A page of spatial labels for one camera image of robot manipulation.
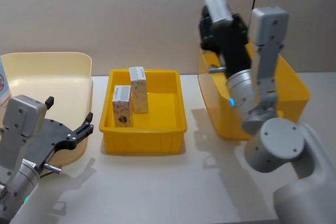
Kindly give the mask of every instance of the white table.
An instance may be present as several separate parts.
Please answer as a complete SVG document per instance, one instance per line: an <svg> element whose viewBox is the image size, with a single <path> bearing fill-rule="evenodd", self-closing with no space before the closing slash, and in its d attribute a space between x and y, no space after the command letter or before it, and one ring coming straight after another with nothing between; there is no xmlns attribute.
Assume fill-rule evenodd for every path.
<svg viewBox="0 0 336 224"><path fill-rule="evenodd" d="M312 93L302 121L318 131L329 154L334 154L336 73L300 76ZM95 131L86 153L65 167L63 174L42 178L12 224L277 223L272 220L276 219L272 194L296 180L292 167L285 165L271 174L249 168L243 158L244 144L216 135L196 75L181 76L188 124L186 151L162 157L102 153L98 128L108 78L93 81Z"/></svg>

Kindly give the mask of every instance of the cylindrical joint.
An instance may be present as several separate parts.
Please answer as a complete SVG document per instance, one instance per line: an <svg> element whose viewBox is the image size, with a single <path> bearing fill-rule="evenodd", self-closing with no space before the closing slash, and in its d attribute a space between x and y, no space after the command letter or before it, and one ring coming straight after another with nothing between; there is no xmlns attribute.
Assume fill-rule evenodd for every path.
<svg viewBox="0 0 336 224"><path fill-rule="evenodd" d="M269 173L297 158L304 148L304 137L287 119L273 118L263 124L247 142L245 159L255 170Z"/></svg>
<svg viewBox="0 0 336 224"><path fill-rule="evenodd" d="M56 166L52 166L52 165L49 165L49 164L44 164L43 165L43 168L46 169L46 170L49 170L53 173L57 173L57 174L60 174L62 172L62 169L61 168L58 168Z"/></svg>
<svg viewBox="0 0 336 224"><path fill-rule="evenodd" d="M35 169L21 164L13 182L0 195L0 224L10 223L38 182L39 174Z"/></svg>
<svg viewBox="0 0 336 224"><path fill-rule="evenodd" d="M246 133L256 134L264 122L277 116L274 108L262 108L256 103L250 69L234 74L226 85Z"/></svg>

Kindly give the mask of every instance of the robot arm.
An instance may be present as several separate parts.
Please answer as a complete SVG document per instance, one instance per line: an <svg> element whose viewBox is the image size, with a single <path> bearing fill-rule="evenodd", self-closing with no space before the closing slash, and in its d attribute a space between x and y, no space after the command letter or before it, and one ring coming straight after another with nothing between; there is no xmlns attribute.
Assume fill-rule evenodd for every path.
<svg viewBox="0 0 336 224"><path fill-rule="evenodd" d="M227 6L213 5L216 5L213 9ZM248 33L255 49L251 68L226 75L226 85L235 100L243 129L252 135L244 150L248 164L259 172L269 173L291 163L298 174L298 181L274 193L280 223L332 224L336 221L336 169L311 127L278 118L276 112L274 74L287 23L288 14L279 7L253 10ZM220 48L219 40L218 37L213 48Z"/></svg>
<svg viewBox="0 0 336 224"><path fill-rule="evenodd" d="M24 95L11 98L0 129L0 224L8 224L39 182L40 173L61 169L49 165L59 150L72 150L93 133L92 113L72 131L62 123L45 119L53 105Z"/></svg>

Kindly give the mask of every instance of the small cardboard box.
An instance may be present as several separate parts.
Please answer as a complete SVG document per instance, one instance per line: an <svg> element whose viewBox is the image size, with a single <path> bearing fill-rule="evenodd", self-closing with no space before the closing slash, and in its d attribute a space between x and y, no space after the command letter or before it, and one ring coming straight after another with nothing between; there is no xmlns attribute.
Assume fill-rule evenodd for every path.
<svg viewBox="0 0 336 224"><path fill-rule="evenodd" d="M131 86L115 86L113 92L113 116L115 127L132 127Z"/></svg>
<svg viewBox="0 0 336 224"><path fill-rule="evenodd" d="M130 68L131 92L135 113L148 113L147 80L143 67Z"/></svg>

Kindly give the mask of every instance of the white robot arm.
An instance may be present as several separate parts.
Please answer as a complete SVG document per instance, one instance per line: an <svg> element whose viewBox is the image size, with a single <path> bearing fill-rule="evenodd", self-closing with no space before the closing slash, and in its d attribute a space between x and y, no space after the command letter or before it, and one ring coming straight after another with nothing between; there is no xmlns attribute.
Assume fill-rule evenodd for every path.
<svg viewBox="0 0 336 224"><path fill-rule="evenodd" d="M216 1L206 0L211 20L212 13L216 13L215 23L221 22L218 16L222 13L227 23L230 10L226 3ZM255 56L250 68L227 75L226 85L244 131L252 135L245 146L248 164L269 173L290 162L299 177L274 192L280 223L332 224L336 223L336 168L310 126L279 118L276 111L274 74L287 23L288 14L280 7L252 11L248 37L254 44Z"/></svg>

